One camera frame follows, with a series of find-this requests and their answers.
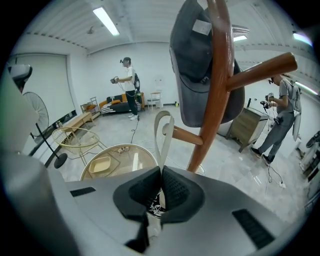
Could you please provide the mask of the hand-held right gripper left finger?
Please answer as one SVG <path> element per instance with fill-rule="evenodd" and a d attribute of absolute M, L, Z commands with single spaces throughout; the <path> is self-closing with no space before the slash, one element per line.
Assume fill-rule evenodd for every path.
<path fill-rule="evenodd" d="M 113 193 L 113 202 L 123 217 L 139 223 L 136 237 L 125 243 L 136 252 L 143 253 L 150 245 L 147 212 L 160 189 L 161 170 L 156 166 L 119 185 Z"/>

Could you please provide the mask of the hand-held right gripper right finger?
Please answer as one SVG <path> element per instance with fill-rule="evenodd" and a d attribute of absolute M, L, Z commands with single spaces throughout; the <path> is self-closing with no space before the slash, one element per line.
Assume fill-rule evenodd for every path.
<path fill-rule="evenodd" d="M 197 183 L 167 166 L 162 169 L 161 189 L 165 201 L 162 225 L 187 222 L 205 202 L 205 193 Z"/>

